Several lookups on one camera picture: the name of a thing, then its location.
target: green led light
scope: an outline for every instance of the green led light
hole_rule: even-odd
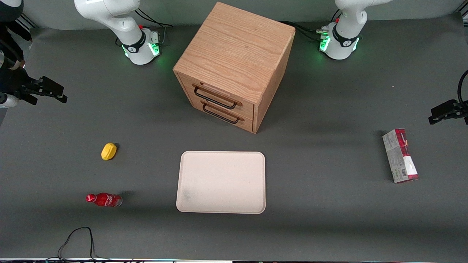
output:
[[[148,43],[148,46],[151,49],[151,52],[153,53],[154,56],[159,55],[159,45],[158,44]]]
[[[328,47],[328,44],[330,43],[330,37],[327,36],[327,38],[323,39],[322,40],[322,43],[320,44],[320,49],[322,51],[325,51],[327,50],[327,47]]]
[[[356,50],[356,48],[358,46],[358,42],[359,42],[359,37],[356,39],[356,43],[354,44],[354,47],[352,48],[353,51]]]
[[[127,50],[125,50],[124,45],[122,45],[122,49],[123,49],[124,52],[125,52],[125,56],[128,57]]]

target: bottle cap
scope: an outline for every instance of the bottle cap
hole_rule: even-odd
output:
[[[96,201],[96,195],[93,195],[93,194],[89,194],[86,196],[86,202],[94,202]]]

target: wooden cabinet top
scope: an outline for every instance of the wooden cabinet top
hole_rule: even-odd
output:
[[[174,71],[258,103],[294,33],[291,26],[218,2]]]

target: wooden drawer cabinet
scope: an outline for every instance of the wooden drawer cabinet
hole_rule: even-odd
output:
[[[217,3],[174,73],[194,108],[256,133],[285,73],[294,33]]]

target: red and white box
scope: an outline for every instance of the red and white box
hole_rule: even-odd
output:
[[[393,181],[404,183],[419,179],[413,160],[408,152],[405,129],[394,129],[382,136],[388,162],[392,169]]]

